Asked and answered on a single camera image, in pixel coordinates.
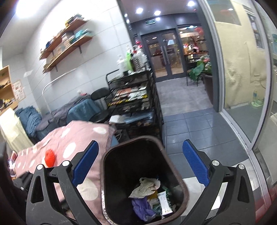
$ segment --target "plant pot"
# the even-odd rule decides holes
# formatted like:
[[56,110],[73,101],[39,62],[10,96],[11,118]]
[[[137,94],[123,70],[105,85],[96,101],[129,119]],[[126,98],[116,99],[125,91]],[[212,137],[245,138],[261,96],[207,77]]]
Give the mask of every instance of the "plant pot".
[[204,73],[202,74],[202,77],[204,79],[205,89],[210,99],[210,102],[214,104],[214,88],[212,84],[212,75],[208,75]]

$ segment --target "wall shelf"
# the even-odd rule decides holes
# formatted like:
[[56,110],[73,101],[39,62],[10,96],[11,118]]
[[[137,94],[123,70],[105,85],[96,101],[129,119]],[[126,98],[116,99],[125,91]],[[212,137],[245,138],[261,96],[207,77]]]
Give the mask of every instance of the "wall shelf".
[[81,19],[75,19],[68,27],[65,28],[65,30],[60,33],[57,38],[51,43],[51,45],[41,54],[39,60],[47,58],[56,47],[61,43],[61,37],[66,32],[74,32],[76,29],[78,29],[80,26],[84,25],[87,21],[81,20]]
[[[6,66],[0,70],[0,85],[5,85],[8,81],[11,81],[10,69],[9,69],[9,66]],[[14,98],[14,92],[12,90],[11,83],[9,83],[0,89],[0,99],[10,99],[11,100],[12,98]],[[9,109],[9,108],[15,109],[16,107],[18,107],[17,101],[13,102],[7,108],[0,111],[0,116],[5,111],[7,111],[7,109]]]
[[80,47],[82,44],[86,43],[87,41],[91,40],[92,36],[84,34],[82,37],[80,37],[77,41],[75,41],[73,44],[68,46],[64,51],[59,54],[49,65],[45,68],[43,73],[50,72],[55,66],[58,65],[59,62],[61,62],[66,56],[68,56],[71,52],[73,52],[76,48]]

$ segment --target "white tile wall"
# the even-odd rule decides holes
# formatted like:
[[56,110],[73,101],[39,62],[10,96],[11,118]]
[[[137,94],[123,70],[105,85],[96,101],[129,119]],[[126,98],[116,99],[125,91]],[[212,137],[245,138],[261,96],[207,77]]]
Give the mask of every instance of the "white tile wall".
[[32,105],[35,108],[38,108],[32,93],[32,89],[29,85],[28,78],[23,77],[24,73],[26,72],[23,54],[15,55],[9,59],[4,60],[3,66],[8,65],[10,67],[12,83],[20,80],[23,86],[23,91],[26,95],[26,98],[18,103],[18,108],[25,108]]
[[[54,110],[76,96],[78,90],[92,93],[107,86],[105,75],[117,69],[117,56],[125,55],[127,44],[131,46],[116,0],[78,0],[77,5],[73,4],[74,2],[61,0],[39,25],[24,51],[23,63],[26,70],[33,70],[27,81],[42,113],[48,111],[42,98],[42,90],[49,82],[77,68],[55,84],[51,84],[44,92],[51,110]],[[81,46],[82,54],[76,49],[61,61],[57,66],[58,71],[54,68],[51,72],[43,74],[45,60],[39,60],[40,49],[45,48],[46,43],[64,28],[64,22],[75,13],[80,13],[89,20],[78,30],[93,30],[93,39]]]

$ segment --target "bed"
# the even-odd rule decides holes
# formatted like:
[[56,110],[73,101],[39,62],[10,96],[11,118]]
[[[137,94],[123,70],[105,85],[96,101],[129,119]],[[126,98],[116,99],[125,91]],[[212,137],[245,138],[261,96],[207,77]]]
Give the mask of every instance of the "bed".
[[31,106],[19,109],[16,114],[29,138],[42,140],[49,132],[65,126],[73,120],[89,121],[101,109],[90,95],[77,96],[55,111],[41,115]]
[[[77,186],[84,201],[102,224],[109,224],[102,214],[100,161],[106,150],[117,141],[113,136],[114,129],[107,124],[97,124],[85,121],[71,121],[68,125],[51,131],[43,140],[31,148],[19,152],[16,159],[16,175],[19,177],[27,170],[34,173],[38,164],[45,164],[44,156],[48,149],[56,154],[54,166],[64,160],[72,160],[77,152],[85,150],[92,140],[99,145],[98,156],[88,172],[84,182]],[[64,199],[59,184],[55,185],[59,200]]]

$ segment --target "tiled floor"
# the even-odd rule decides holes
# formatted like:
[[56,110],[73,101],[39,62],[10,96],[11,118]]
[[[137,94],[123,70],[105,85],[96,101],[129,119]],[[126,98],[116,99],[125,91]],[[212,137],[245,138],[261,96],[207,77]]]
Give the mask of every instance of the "tiled floor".
[[195,82],[186,78],[178,78],[156,83],[164,116],[192,112],[211,108],[212,104],[205,91],[203,82]]
[[263,107],[255,109],[251,104],[248,104],[233,109],[227,109],[227,112],[241,127],[248,139],[252,141],[258,127],[262,109]]
[[[204,190],[204,186],[197,181],[183,155],[182,143],[186,139],[190,139],[195,147],[204,151],[211,160],[217,159],[226,166],[236,166],[239,163],[243,163],[250,177],[255,199],[261,198],[259,182],[254,168],[238,138],[220,113],[216,113],[213,108],[209,108],[164,116],[164,121],[163,141],[167,154],[189,189],[187,209],[180,218],[169,223],[170,225],[179,225],[181,223]],[[214,216],[217,212],[224,196],[226,185],[226,183],[222,184],[208,218]]]

